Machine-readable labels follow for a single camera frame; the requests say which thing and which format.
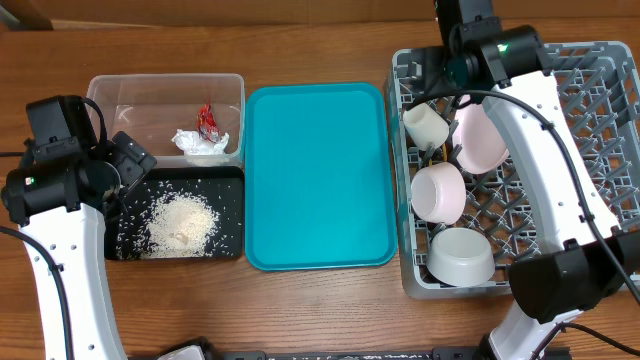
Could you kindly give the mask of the white cup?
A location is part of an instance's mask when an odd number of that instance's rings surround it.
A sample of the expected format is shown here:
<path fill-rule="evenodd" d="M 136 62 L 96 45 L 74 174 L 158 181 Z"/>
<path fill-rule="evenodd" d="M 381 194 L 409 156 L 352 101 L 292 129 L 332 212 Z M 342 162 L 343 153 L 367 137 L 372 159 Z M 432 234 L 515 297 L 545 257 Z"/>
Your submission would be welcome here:
<path fill-rule="evenodd" d="M 406 110 L 403 122 L 410 138 L 422 151 L 430 146 L 440 147 L 449 136 L 447 122 L 426 103 Z"/>

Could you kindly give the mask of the white napkin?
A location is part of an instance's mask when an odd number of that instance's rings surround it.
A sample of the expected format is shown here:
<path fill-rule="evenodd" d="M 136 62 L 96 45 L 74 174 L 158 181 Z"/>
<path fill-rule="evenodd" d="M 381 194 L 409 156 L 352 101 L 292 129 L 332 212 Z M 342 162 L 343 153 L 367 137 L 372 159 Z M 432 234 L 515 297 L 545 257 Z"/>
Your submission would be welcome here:
<path fill-rule="evenodd" d="M 197 131 L 183 131 L 178 129 L 171 141 L 185 156 L 221 155 L 225 152 L 229 142 L 229 134 L 215 135 L 214 140 L 201 137 Z"/>

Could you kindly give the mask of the red snack wrapper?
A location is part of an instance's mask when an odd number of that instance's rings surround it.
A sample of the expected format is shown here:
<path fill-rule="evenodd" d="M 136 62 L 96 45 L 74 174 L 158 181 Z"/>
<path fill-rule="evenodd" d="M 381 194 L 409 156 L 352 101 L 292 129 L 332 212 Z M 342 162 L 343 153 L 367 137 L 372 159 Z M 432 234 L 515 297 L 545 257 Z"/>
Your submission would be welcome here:
<path fill-rule="evenodd" d="M 197 131 L 203 140 L 217 143 L 220 139 L 220 131 L 217 127 L 212 106 L 206 104 L 202 106 L 197 115 Z"/>

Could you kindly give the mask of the white round plate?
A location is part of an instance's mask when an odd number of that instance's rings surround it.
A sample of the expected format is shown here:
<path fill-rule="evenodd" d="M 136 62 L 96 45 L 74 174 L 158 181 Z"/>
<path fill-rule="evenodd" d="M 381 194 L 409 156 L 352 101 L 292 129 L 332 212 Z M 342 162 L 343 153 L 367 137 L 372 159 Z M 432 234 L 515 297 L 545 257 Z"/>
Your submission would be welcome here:
<path fill-rule="evenodd" d="M 482 105 L 470 104 L 457 109 L 454 119 L 457 126 L 452 144 L 461 147 L 456 159 L 466 172 L 487 173 L 507 159 L 509 150 Z"/>

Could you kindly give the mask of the pink shallow bowl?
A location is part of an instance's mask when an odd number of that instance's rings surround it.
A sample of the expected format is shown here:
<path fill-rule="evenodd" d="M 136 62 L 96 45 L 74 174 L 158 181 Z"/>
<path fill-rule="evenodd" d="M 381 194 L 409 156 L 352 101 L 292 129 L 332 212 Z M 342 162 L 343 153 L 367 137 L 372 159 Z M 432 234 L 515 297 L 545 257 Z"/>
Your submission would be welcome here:
<path fill-rule="evenodd" d="M 419 170 L 411 180 L 411 206 L 429 223 L 453 225 L 462 216 L 466 189 L 460 171 L 443 162 Z"/>

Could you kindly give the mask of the grey bowl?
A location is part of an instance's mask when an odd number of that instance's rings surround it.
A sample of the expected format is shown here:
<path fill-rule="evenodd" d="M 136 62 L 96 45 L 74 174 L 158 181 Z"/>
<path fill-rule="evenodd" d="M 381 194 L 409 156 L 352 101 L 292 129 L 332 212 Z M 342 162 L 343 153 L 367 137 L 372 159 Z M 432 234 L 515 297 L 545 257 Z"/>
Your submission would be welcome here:
<path fill-rule="evenodd" d="M 475 230 L 458 227 L 435 235 L 426 266 L 437 280 L 456 287 L 479 286 L 495 272 L 489 240 Z"/>

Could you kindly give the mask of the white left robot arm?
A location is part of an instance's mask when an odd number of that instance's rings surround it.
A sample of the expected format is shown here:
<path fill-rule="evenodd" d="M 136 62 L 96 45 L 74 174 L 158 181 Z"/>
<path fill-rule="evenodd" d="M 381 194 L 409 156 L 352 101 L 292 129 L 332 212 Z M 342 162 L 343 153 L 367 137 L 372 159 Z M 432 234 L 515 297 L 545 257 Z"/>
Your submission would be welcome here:
<path fill-rule="evenodd" d="M 123 359 L 105 269 L 105 216 L 155 166 L 124 132 L 93 158 L 76 138 L 69 154 L 19 167 L 1 195 L 21 240 L 37 289 L 48 359 Z"/>

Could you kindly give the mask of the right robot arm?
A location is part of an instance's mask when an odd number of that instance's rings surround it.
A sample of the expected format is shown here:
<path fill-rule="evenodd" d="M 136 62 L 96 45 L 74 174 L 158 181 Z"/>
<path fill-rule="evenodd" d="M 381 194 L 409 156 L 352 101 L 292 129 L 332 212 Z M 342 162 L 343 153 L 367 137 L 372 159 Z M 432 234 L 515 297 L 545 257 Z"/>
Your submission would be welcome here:
<path fill-rule="evenodd" d="M 639 268 L 639 234 L 621 230 L 598 194 L 567 126 L 551 60 L 530 26 L 444 25 L 447 83 L 413 102 L 469 96 L 505 141 L 547 248 L 508 269 L 514 303 L 483 337 L 477 359 L 537 359 L 575 318 L 627 286 Z"/>

